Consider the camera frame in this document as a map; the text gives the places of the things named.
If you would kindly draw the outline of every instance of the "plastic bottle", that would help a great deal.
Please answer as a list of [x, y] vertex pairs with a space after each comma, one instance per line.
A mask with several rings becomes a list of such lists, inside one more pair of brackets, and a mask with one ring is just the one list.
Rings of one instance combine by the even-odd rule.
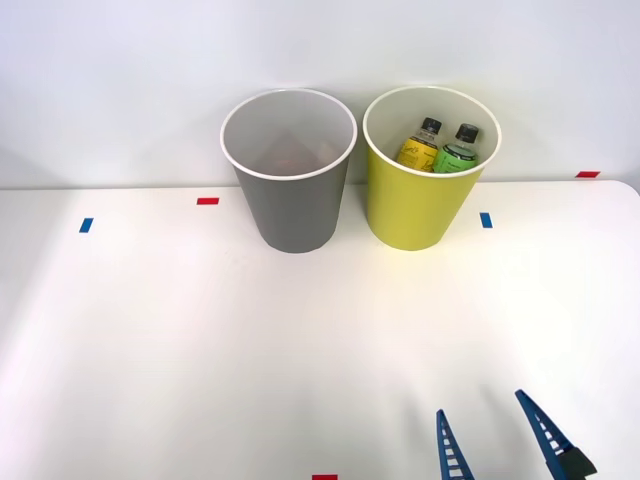
[[425, 118], [415, 135], [409, 137], [398, 153], [397, 162], [405, 167], [422, 172], [433, 172], [433, 163], [438, 153], [438, 132], [442, 123]]
[[433, 167], [435, 173], [454, 173], [469, 170], [478, 164], [473, 144], [478, 137], [478, 127], [463, 123], [456, 133], [456, 141], [448, 143], [438, 152]]

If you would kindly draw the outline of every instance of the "gray bin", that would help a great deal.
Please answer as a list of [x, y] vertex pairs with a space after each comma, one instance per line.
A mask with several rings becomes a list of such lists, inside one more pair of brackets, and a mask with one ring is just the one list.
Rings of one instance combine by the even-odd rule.
[[302, 253], [331, 238], [357, 134], [349, 109], [313, 90], [263, 93], [227, 116], [222, 150], [269, 245]]

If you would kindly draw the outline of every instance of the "blue tape marker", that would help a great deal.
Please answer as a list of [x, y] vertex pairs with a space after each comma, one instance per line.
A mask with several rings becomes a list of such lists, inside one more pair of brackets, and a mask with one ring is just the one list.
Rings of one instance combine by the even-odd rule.
[[482, 222], [482, 228], [493, 228], [493, 223], [491, 223], [491, 215], [486, 212], [480, 213], [480, 221]]
[[85, 218], [82, 221], [82, 225], [80, 226], [80, 233], [89, 233], [89, 229], [91, 228], [92, 223], [93, 218]]

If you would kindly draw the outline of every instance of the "bin rim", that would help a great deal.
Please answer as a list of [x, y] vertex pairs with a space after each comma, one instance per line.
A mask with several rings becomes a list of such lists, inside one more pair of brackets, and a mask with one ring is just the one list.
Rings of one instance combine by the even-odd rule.
[[[469, 170], [464, 170], [462, 172], [455, 172], [455, 173], [429, 173], [429, 172], [420, 172], [418, 170], [414, 170], [413, 168], [409, 168], [409, 167], [405, 167], [404, 165], [400, 165], [398, 162], [396, 162], [393, 159], [387, 157], [384, 153], [382, 153], [380, 151], [380, 149], [373, 143], [373, 141], [371, 141], [371, 138], [369, 137], [368, 122], [369, 122], [369, 114], [371, 113], [371, 111], [375, 108], [375, 106], [378, 104], [378, 102], [380, 102], [384, 98], [388, 97], [389, 95], [393, 95], [394, 93], [398, 93], [398, 92], [401, 92], [403, 90], [417, 90], [417, 89], [423, 89], [423, 88], [429, 88], [429, 89], [434, 89], [434, 90], [444, 90], [446, 92], [451, 92], [451, 93], [455, 93], [456, 95], [460, 95], [461, 97], [464, 97], [467, 100], [475, 103], [482, 110], [484, 110], [487, 115], [489, 115], [489, 117], [491, 118], [491, 120], [495, 124], [496, 130], [497, 130], [497, 133], [498, 133], [498, 141], [496, 142], [496, 148], [493, 150], [493, 153], [489, 156], [489, 158], [487, 158], [480, 165], [476, 165], [475, 167], [470, 168]], [[453, 88], [440, 87], [438, 85], [409, 85], [409, 86], [405, 86], [405, 87], [395, 88], [393, 90], [390, 90], [390, 91], [380, 95], [378, 98], [376, 98], [371, 103], [371, 105], [369, 105], [369, 107], [367, 107], [367, 111], [364, 113], [364, 119], [362, 120], [362, 130], [364, 132], [364, 138], [367, 140], [367, 144], [369, 145], [369, 148], [371, 148], [376, 153], [376, 155], [378, 155], [378, 157], [383, 159], [385, 162], [387, 162], [392, 167], [395, 167], [395, 168], [397, 168], [399, 170], [404, 170], [405, 172], [410, 173], [412, 175], [417, 175], [417, 176], [420, 176], [420, 177], [428, 177], [428, 178], [446, 179], [446, 178], [464, 177], [464, 176], [471, 175], [473, 173], [479, 172], [479, 171], [483, 170], [489, 164], [489, 162], [491, 162], [491, 160], [493, 160], [493, 158], [496, 156], [496, 154], [500, 150], [500, 146], [502, 144], [502, 129], [500, 128], [500, 122], [498, 122], [498, 119], [496, 118], [496, 116], [493, 114], [493, 112], [491, 110], [489, 110], [484, 104], [482, 104], [481, 102], [479, 102], [478, 100], [476, 100], [472, 96], [467, 95], [466, 93], [462, 93], [462, 92], [460, 92], [458, 90], [455, 90]]]
[[[324, 97], [328, 100], [331, 100], [332, 102], [336, 103], [340, 108], [342, 108], [342, 110], [344, 110], [344, 112], [348, 115], [349, 119], [351, 120], [351, 126], [353, 128], [353, 134], [352, 134], [352, 138], [351, 138], [351, 143], [349, 143], [349, 146], [347, 147], [347, 149], [342, 153], [342, 155], [340, 155], [340, 157], [338, 157], [337, 160], [334, 160], [333, 162], [331, 162], [329, 165], [322, 167], [318, 170], [313, 170], [312, 172], [308, 172], [308, 173], [303, 173], [301, 175], [289, 175], [289, 176], [281, 176], [281, 175], [267, 175], [264, 173], [260, 173], [260, 172], [256, 172], [255, 170], [251, 170], [250, 168], [245, 167], [244, 165], [241, 165], [240, 163], [238, 163], [229, 153], [229, 151], [227, 150], [227, 146], [225, 145], [225, 141], [224, 141], [224, 133], [225, 130], [227, 128], [227, 125], [229, 123], [229, 121], [231, 120], [231, 118], [233, 117], [233, 115], [240, 110], [242, 107], [244, 107], [245, 105], [247, 105], [248, 103], [260, 98], [260, 97], [265, 97], [267, 95], [273, 95], [274, 93], [282, 93], [282, 92], [304, 92], [304, 93], [311, 93], [314, 95], [319, 95], [321, 97]], [[351, 110], [349, 110], [347, 108], [347, 106], [342, 103], [340, 100], [338, 100], [335, 97], [332, 97], [331, 95], [328, 95], [326, 93], [323, 92], [319, 92], [317, 90], [313, 90], [310, 88], [276, 88], [274, 90], [268, 90], [266, 92], [262, 92], [259, 93], [257, 95], [254, 95], [252, 97], [247, 98], [246, 100], [244, 100], [243, 102], [239, 103], [233, 110], [231, 110], [229, 112], [229, 114], [227, 115], [227, 117], [224, 119], [224, 122], [222, 122], [222, 127], [220, 128], [220, 146], [222, 147], [222, 151], [224, 153], [224, 156], [227, 157], [227, 160], [229, 160], [229, 162], [236, 167], [239, 170], [242, 170], [243, 172], [245, 172], [248, 175], [251, 175], [252, 177], [257, 177], [257, 178], [262, 178], [264, 180], [276, 180], [276, 181], [282, 181], [282, 182], [287, 182], [287, 181], [294, 181], [294, 180], [304, 180], [305, 178], [311, 178], [311, 177], [315, 177], [317, 175], [321, 175], [325, 172], [328, 172], [329, 170], [337, 167], [340, 163], [342, 163], [344, 160], [346, 160], [349, 155], [351, 154], [351, 152], [353, 151], [353, 147], [356, 144], [356, 140], [358, 139], [358, 123], [356, 122], [355, 117], [353, 116], [353, 113], [351, 112]]]

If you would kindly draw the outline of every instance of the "trash bin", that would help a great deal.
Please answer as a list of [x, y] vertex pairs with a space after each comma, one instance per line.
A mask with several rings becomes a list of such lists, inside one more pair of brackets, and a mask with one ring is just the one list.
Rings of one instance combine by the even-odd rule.
[[[480, 129], [478, 165], [456, 173], [426, 173], [395, 161], [425, 117], [442, 122], [440, 137], [453, 141], [462, 123]], [[369, 147], [367, 216], [373, 233], [401, 250], [421, 250], [442, 238], [478, 177], [495, 157], [502, 134], [487, 107], [444, 87], [403, 87], [378, 97], [363, 121]]]
[[302, 253], [331, 238], [357, 134], [346, 106], [307, 89], [266, 92], [229, 113], [222, 150], [269, 245]]

